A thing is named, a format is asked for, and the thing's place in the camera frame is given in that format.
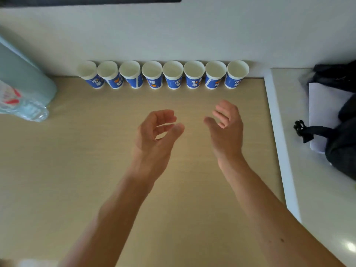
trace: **bottle label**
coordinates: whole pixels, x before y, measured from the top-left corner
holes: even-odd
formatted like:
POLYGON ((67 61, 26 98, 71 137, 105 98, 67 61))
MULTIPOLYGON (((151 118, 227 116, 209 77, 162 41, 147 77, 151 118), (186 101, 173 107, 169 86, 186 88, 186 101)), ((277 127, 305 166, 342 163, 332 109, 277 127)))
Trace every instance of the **bottle label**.
POLYGON ((20 103, 21 94, 18 90, 0 80, 0 106, 14 108, 20 103))

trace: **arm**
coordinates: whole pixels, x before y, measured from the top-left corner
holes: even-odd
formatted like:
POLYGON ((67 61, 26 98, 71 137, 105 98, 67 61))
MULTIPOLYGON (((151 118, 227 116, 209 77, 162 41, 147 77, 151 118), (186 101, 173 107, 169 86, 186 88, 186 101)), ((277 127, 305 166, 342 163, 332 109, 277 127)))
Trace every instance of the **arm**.
POLYGON ((220 169, 251 221, 260 247, 271 266, 344 266, 284 207, 242 155, 243 122, 236 106, 216 105, 204 123, 211 134, 220 169))
POLYGON ((116 265, 141 204, 166 169, 173 145, 184 131, 181 123, 163 125, 176 120, 172 110, 155 111, 139 126, 129 169, 60 267, 116 265))

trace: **wooden table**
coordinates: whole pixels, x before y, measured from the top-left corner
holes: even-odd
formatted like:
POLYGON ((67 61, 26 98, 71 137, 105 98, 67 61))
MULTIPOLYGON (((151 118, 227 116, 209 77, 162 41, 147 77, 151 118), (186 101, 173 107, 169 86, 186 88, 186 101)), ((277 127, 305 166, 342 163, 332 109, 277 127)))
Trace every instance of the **wooden table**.
POLYGON ((79 78, 55 82, 46 121, 0 115, 0 258, 62 258, 124 173, 136 127, 150 111, 171 108, 185 132, 118 265, 267 265, 202 123, 221 99, 238 105, 246 159, 284 200, 263 79, 245 79, 235 90, 152 90, 147 83, 94 90, 79 78))

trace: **forearm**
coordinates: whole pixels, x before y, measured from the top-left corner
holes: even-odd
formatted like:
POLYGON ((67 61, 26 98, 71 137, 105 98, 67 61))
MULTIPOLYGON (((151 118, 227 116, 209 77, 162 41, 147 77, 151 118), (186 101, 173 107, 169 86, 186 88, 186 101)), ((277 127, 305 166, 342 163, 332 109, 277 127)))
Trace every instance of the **forearm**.
POLYGON ((115 266, 150 189, 130 175, 124 176, 60 267, 115 266))
POLYGON ((283 206, 246 161, 220 162, 272 266, 343 266, 283 206))

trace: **person's right arm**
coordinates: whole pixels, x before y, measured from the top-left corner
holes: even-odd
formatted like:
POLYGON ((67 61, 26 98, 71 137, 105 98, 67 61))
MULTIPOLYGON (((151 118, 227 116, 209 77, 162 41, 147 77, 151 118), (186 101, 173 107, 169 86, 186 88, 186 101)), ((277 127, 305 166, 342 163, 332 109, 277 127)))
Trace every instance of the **person's right arm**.
POLYGON ((222 100, 204 123, 220 169, 251 221, 271 266, 344 266, 278 200, 242 155, 243 122, 235 105, 222 100))

